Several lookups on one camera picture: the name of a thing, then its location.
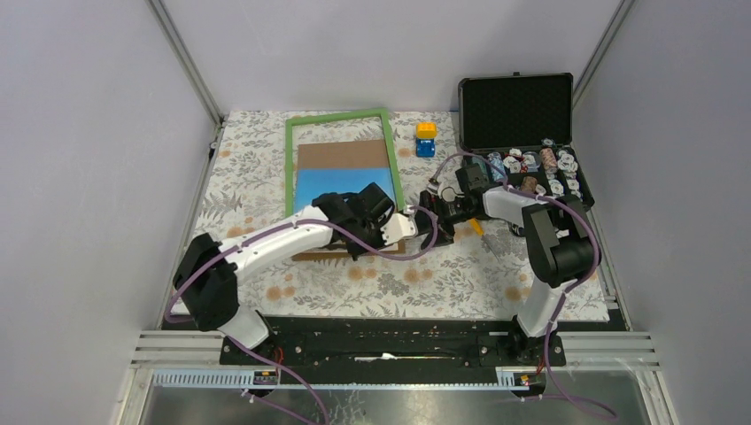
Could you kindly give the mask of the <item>landscape photo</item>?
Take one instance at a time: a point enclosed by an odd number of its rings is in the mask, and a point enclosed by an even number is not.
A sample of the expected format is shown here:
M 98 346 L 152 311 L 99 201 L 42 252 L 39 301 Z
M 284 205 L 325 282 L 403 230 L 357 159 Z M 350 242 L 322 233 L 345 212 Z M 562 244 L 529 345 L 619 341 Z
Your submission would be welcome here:
M 389 168 L 325 168 L 303 169 L 297 172 L 293 192 L 292 211 L 310 205 L 318 196 L 325 193 L 359 193 L 370 183 L 376 183 L 395 203 L 401 196 L 395 192 L 394 181 Z

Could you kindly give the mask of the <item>green wooden picture frame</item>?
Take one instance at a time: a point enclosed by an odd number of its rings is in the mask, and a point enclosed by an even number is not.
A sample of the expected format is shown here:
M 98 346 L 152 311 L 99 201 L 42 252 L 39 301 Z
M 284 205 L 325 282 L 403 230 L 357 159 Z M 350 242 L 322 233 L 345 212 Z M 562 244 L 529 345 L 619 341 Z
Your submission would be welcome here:
M 383 139 L 385 149 L 389 160 L 391 171 L 392 186 L 395 195 L 395 204 L 398 210 L 406 206 L 404 192 L 399 177 L 399 167 L 394 147 L 393 132 L 389 121 L 389 111 L 387 108 L 372 108 L 365 110 L 356 110 L 349 112 L 336 112 L 318 115 L 306 115 L 297 118 L 289 118 L 285 121 L 285 153 L 284 153 L 284 172 L 285 172 L 285 215 L 292 215 L 294 201 L 294 167 L 293 167 L 293 128 L 295 126 L 314 125 L 330 123 L 342 120 L 357 120 L 366 118 L 379 118 L 383 129 Z

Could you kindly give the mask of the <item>brown frame backing board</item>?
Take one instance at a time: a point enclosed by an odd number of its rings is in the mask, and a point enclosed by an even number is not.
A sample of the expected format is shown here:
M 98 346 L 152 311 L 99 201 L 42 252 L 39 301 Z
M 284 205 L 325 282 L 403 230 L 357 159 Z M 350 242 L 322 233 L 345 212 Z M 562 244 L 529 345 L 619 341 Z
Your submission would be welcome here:
M 298 146 L 293 167 L 295 189 L 297 172 L 303 169 L 389 168 L 389 160 L 384 140 L 303 143 Z M 377 249 L 389 254 L 401 254 L 405 251 L 405 243 L 400 241 Z

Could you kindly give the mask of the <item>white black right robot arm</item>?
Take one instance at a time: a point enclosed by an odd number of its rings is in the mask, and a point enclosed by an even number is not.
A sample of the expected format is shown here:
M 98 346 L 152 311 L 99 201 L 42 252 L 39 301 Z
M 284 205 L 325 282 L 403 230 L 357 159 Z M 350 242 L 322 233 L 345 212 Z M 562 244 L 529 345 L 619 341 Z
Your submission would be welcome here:
M 535 276 L 530 295 L 514 317 L 516 335 L 507 350 L 516 363 L 529 365 L 543 352 L 540 339 L 553 333 L 565 298 L 600 264 L 600 247 L 576 196 L 550 198 L 498 182 L 489 182 L 479 165 L 457 170 L 460 191 L 443 199 L 436 179 L 420 192 L 419 206 L 437 217 L 437 237 L 430 218 L 420 212 L 417 223 L 425 243 L 453 242 L 455 226 L 471 219 L 503 220 L 523 230 L 528 260 Z

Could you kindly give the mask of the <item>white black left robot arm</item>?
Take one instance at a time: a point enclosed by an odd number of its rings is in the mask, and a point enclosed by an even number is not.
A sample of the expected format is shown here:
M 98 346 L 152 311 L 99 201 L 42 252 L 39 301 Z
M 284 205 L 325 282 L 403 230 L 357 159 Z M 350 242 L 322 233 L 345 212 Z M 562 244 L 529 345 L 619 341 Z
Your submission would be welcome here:
M 198 330 L 234 337 L 249 361 L 262 364 L 274 355 L 275 341 L 260 314 L 240 305 L 243 278 L 304 251 L 342 244 L 358 258 L 413 234 L 414 224 L 376 183 L 359 193 L 326 193 L 274 226 L 222 241 L 194 237 L 176 269 L 174 296 Z

